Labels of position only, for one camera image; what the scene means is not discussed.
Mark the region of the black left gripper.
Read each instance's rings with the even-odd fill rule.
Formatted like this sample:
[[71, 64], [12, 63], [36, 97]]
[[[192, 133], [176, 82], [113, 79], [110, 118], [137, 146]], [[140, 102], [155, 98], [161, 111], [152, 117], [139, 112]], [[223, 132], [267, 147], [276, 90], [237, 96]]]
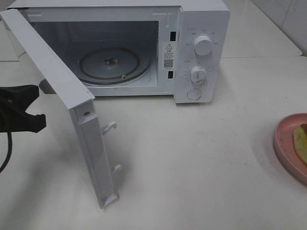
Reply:
[[[46, 115], [31, 115], [27, 108], [39, 97], [37, 85], [0, 88], [0, 132], [38, 133], [46, 127]], [[12, 104], [22, 110], [13, 110]]]

